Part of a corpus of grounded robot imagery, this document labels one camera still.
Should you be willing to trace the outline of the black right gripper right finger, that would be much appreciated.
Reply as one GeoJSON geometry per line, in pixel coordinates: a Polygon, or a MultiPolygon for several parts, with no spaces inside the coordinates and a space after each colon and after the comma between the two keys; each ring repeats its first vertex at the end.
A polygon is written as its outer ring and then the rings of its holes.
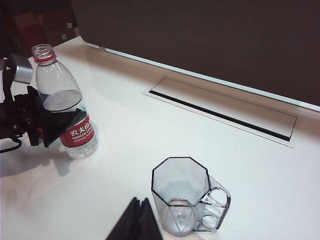
{"type": "Polygon", "coordinates": [[[139,239],[140,240],[162,240],[163,239],[148,198],[145,198],[142,201],[140,206],[139,239]]]}

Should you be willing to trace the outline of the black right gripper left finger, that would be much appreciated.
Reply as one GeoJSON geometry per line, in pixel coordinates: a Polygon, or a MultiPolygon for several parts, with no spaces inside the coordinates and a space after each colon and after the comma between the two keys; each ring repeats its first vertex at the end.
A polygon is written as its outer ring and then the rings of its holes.
{"type": "Polygon", "coordinates": [[[106,240],[135,240],[140,201],[133,197],[106,240]]]}

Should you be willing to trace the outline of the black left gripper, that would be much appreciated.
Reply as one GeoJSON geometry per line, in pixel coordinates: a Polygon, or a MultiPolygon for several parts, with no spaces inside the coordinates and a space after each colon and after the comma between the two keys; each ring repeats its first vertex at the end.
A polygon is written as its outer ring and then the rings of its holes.
{"type": "Polygon", "coordinates": [[[63,133],[87,116],[86,111],[50,112],[45,107],[47,94],[27,86],[26,94],[4,95],[0,104],[0,139],[9,139],[15,148],[22,146],[27,134],[31,146],[43,144],[48,148],[63,133]]]}

